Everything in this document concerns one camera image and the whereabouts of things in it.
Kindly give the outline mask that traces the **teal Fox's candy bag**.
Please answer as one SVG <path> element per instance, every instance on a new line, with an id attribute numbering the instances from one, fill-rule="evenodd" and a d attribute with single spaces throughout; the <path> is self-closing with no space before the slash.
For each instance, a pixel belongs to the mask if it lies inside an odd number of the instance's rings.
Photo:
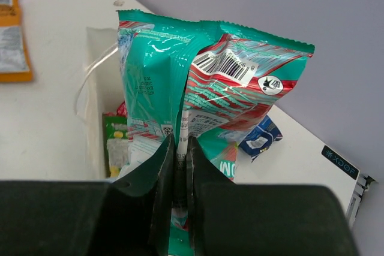
<path id="1" fill-rule="evenodd" d="M 213 166 L 235 177 L 240 143 L 297 84 L 315 46 L 225 21 L 197 22 L 118 11 L 128 126 L 176 144 L 169 253 L 187 243 L 186 154 L 199 141 Z"/>

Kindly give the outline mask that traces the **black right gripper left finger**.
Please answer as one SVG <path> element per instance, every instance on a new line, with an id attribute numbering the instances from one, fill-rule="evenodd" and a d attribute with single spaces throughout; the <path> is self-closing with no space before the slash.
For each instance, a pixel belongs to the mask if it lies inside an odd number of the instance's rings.
<path id="1" fill-rule="evenodd" d="M 1 182 L 2 255 L 167 255 L 175 141 L 114 181 Z"/>

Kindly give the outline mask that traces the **green Fox's candy bag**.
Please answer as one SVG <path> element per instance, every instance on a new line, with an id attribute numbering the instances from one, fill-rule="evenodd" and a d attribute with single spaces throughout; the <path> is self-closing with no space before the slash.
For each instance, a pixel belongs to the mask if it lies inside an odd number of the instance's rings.
<path id="1" fill-rule="evenodd" d="M 128 160 L 127 119 L 109 113 L 102 115 L 104 158 L 110 177 L 117 177 Z"/>

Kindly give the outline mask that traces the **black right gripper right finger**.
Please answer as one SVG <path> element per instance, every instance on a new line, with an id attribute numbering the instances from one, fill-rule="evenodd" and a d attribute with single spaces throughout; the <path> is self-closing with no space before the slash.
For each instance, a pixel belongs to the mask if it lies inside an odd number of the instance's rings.
<path id="1" fill-rule="evenodd" d="M 187 146 L 190 246 L 195 255 L 357 255 L 335 194 L 320 185 L 236 184 Z"/>

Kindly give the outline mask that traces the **red snack packet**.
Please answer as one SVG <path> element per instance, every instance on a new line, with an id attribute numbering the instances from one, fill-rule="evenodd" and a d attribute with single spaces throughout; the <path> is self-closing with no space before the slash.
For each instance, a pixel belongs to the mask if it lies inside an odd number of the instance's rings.
<path id="1" fill-rule="evenodd" d="M 127 107 L 126 107 L 125 102 L 123 102 L 122 104 L 119 105 L 119 107 L 116 109 L 116 114 L 118 116 L 122 116 L 122 117 L 127 118 L 128 112 L 127 112 Z"/>

